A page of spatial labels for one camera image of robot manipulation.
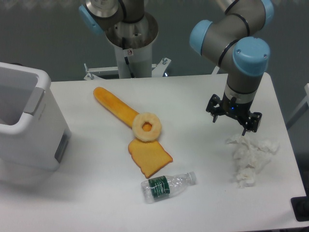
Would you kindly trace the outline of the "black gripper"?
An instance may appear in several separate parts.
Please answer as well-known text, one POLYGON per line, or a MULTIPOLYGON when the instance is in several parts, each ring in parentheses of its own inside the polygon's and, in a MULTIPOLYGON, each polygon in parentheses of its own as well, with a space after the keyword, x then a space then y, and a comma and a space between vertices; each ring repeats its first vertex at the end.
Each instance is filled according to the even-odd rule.
POLYGON ((223 115, 236 120, 243 127, 242 136, 248 131, 257 132, 262 113, 250 111, 252 101, 248 103, 237 103, 236 100, 236 97, 229 99, 225 94, 220 99, 219 96, 213 94, 206 107, 206 112, 210 113, 213 117, 213 123, 216 122, 218 116, 223 115))

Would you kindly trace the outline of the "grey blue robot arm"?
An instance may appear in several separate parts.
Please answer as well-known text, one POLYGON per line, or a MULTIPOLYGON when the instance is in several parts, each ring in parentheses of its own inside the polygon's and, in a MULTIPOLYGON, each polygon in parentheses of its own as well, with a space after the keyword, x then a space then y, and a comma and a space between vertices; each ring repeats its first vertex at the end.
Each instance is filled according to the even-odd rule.
MULTIPOLYGON (((225 115, 236 120, 244 132, 256 132, 261 113, 250 107, 268 67, 270 48, 254 34, 273 18, 269 0, 220 0, 225 13, 218 23, 198 22, 189 44, 227 72, 222 98, 213 95, 207 105, 213 119, 225 115)), ((152 45, 158 36, 157 21, 144 9, 141 0, 87 0, 79 7, 87 27, 104 33, 114 46, 120 78, 152 76, 152 45)))

